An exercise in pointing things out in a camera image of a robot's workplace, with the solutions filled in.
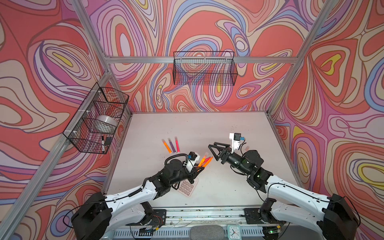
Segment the purple pen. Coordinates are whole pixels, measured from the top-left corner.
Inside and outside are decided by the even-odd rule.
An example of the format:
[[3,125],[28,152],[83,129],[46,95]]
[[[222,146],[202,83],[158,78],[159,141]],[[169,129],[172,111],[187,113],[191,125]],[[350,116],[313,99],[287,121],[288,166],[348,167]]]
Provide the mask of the purple pen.
[[172,140],[171,140],[170,138],[168,138],[168,141],[169,141],[170,147],[171,147],[171,149],[172,149],[172,152],[173,152],[173,153],[176,153],[177,151],[176,151],[176,149],[175,149],[175,147],[174,147],[174,145],[173,145],[173,143],[172,143]]

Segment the orange pen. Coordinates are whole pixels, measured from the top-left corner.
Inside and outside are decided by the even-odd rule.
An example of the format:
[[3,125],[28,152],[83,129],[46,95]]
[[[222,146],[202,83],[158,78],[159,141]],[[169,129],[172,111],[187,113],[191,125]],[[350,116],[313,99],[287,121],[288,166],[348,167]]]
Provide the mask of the orange pen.
[[204,167],[204,168],[207,167],[208,164],[211,162],[212,159],[213,159],[213,157],[211,157],[211,159],[210,159],[208,162],[206,162],[205,164],[203,164],[203,167]]
[[173,151],[171,150],[171,148],[169,147],[169,145],[166,143],[166,141],[165,141],[164,139],[162,139],[162,142],[163,142],[164,146],[166,147],[167,151],[168,151],[170,154],[172,154]]
[[206,153],[206,154],[204,155],[204,157],[202,158],[202,160],[199,162],[199,165],[198,165],[199,167],[202,167],[202,166],[203,166],[203,164],[204,164],[206,158],[208,158],[208,153]]

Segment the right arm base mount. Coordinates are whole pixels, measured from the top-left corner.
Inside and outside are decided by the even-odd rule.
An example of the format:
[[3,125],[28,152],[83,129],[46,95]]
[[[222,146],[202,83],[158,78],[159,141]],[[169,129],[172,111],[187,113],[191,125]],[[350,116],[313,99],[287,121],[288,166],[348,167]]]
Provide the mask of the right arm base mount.
[[279,221],[272,215],[272,206],[277,200],[273,198],[266,198],[260,208],[245,208],[244,217],[247,224],[280,224],[284,225],[286,221]]

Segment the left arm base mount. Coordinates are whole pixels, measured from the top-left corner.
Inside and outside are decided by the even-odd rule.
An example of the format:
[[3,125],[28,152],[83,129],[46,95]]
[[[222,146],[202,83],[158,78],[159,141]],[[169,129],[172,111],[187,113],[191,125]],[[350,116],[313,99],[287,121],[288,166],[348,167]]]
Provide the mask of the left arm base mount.
[[125,225],[161,227],[166,223],[166,216],[166,209],[153,209],[149,202],[144,202],[129,210]]

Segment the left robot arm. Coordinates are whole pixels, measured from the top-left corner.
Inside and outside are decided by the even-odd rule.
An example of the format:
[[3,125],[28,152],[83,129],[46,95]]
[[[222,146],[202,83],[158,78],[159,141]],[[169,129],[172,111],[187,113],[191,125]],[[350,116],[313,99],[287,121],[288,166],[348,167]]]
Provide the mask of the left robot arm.
[[162,170],[145,178],[143,184],[127,191],[103,195],[97,192],[75,208],[72,228],[78,240],[99,240],[102,236],[124,225],[147,223],[149,202],[167,194],[184,180],[191,184],[204,170],[191,160],[167,160]]

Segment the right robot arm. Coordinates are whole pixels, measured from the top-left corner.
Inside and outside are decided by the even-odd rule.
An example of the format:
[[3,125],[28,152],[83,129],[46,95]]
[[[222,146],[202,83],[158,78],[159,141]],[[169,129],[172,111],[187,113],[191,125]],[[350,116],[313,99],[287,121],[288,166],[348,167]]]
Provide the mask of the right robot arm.
[[321,233],[327,240],[353,240],[361,220],[345,197],[317,194],[279,178],[262,168],[263,159],[256,150],[239,155],[228,144],[214,143],[209,150],[216,161],[230,166],[247,177],[256,191],[267,194],[258,210],[265,224],[284,221]]

